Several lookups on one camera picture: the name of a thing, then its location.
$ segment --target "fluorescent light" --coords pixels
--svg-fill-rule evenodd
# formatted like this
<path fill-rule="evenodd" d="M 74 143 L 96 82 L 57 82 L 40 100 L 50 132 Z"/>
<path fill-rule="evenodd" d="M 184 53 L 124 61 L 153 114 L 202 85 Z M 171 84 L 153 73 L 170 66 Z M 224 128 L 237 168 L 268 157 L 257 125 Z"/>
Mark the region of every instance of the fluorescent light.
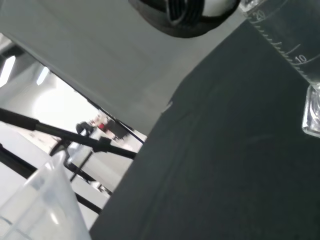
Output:
<path fill-rule="evenodd" d="M 58 219 L 53 212 L 50 213 L 50 217 L 55 224 L 57 224 L 57 225 L 59 224 Z"/>
<path fill-rule="evenodd" d="M 44 82 L 48 73 L 49 73 L 49 69 L 45 66 L 43 68 L 38 80 L 36 81 L 36 84 L 38 84 L 38 86 Z"/>
<path fill-rule="evenodd" d="M 8 82 L 11 70 L 15 64 L 15 60 L 16 60 L 16 57 L 11 56 L 5 61 L 2 73 L 0 76 L 0 88 Z"/>

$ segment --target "white panel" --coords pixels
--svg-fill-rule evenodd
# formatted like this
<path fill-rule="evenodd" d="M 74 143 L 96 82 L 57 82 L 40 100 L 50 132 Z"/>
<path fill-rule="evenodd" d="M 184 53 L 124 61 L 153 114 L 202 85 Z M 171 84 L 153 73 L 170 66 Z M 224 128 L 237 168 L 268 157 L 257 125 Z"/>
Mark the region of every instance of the white panel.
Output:
<path fill-rule="evenodd" d="M 167 36 L 126 0 L 6 0 L 0 32 L 77 91 L 148 134 L 183 78 L 244 18 L 193 39 Z"/>

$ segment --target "glass cylinder base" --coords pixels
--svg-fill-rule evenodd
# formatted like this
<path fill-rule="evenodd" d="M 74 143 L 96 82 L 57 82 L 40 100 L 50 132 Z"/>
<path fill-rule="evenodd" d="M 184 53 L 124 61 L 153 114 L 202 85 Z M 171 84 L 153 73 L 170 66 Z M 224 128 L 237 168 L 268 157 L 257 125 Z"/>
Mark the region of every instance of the glass cylinder base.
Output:
<path fill-rule="evenodd" d="M 320 138 L 320 95 L 312 86 L 309 86 L 306 94 L 302 130 Z"/>

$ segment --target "measuring scale markings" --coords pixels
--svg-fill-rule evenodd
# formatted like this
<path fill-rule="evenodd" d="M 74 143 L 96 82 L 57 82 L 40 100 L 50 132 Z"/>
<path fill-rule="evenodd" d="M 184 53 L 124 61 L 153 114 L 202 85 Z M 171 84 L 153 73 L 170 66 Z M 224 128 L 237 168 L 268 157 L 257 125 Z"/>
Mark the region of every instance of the measuring scale markings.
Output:
<path fill-rule="evenodd" d="M 304 1 L 264 0 L 257 8 L 252 9 L 253 11 L 249 14 L 250 16 L 248 16 L 248 19 L 261 35 L 297 70 L 297 72 L 312 83 L 315 81 L 315 77 L 317 77 L 316 74 L 318 74 L 317 78 L 320 79 L 320 73 L 319 71 L 314 70 L 317 69 L 317 67 L 310 63 L 319 59 L 320 53 L 312 54 L 312 51 L 308 51 L 308 49 L 312 47 L 313 42 L 310 41 L 311 44 L 309 44 L 309 41 L 306 40 L 304 35 L 297 32 L 299 30 L 304 31 L 304 29 L 289 27 L 286 28 L 286 31 L 281 31 L 281 28 L 287 26 L 285 24 L 277 24 L 277 21 L 279 21 L 279 19 L 284 19 L 284 16 L 285 19 L 287 18 L 289 20 L 291 18 L 296 20 L 293 16 L 295 11 L 301 9 L 299 4 L 304 4 Z"/>
<path fill-rule="evenodd" d="M 252 24 L 260 23 L 270 17 L 272 17 L 276 12 L 278 12 L 289 0 L 284 1 L 278 8 L 276 8 L 273 12 L 271 12 L 268 16 L 262 11 L 258 10 L 254 12 L 252 15 L 255 17 L 256 21 L 250 21 Z"/>

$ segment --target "ceiling light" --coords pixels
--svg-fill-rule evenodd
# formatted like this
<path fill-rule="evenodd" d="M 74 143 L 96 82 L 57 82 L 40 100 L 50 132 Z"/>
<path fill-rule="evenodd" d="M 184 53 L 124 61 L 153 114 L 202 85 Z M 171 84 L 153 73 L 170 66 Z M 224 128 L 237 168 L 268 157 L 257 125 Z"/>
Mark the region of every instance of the ceiling light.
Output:
<path fill-rule="evenodd" d="M 16 57 L 11 56 L 5 61 L 2 73 L 0 76 L 0 88 L 8 82 L 11 70 L 15 64 L 15 60 L 16 60 Z"/>
<path fill-rule="evenodd" d="M 48 73 L 49 73 L 49 69 L 45 66 L 43 68 L 38 80 L 36 81 L 36 84 L 38 84 L 38 86 L 44 82 Z"/>

